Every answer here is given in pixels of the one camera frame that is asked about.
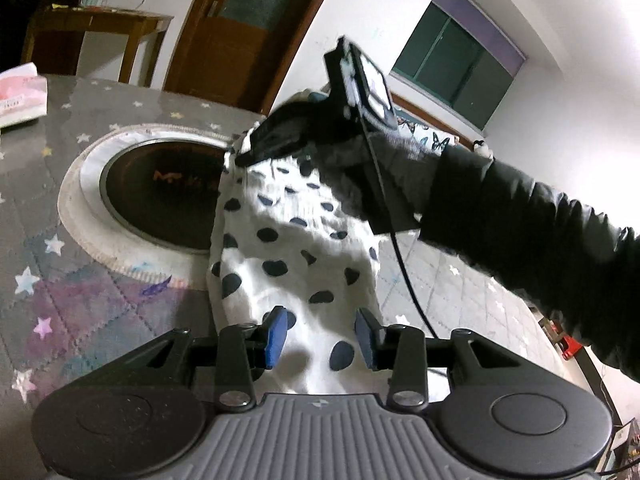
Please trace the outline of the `black jacket right forearm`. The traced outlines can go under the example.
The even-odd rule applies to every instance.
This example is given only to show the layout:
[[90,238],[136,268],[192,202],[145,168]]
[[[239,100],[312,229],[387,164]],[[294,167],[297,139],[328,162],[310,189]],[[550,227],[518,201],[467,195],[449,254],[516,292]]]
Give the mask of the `black jacket right forearm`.
[[464,148],[439,157],[421,240],[459,256],[639,378],[639,237],[606,214]]

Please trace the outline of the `black gloved right hand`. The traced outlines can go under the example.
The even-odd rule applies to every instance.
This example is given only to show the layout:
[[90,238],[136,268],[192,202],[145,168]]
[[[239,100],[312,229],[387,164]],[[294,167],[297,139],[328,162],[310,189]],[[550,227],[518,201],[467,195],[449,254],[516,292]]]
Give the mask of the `black gloved right hand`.
[[346,214],[375,234],[419,229],[445,207],[440,157],[397,134],[306,128],[299,135]]

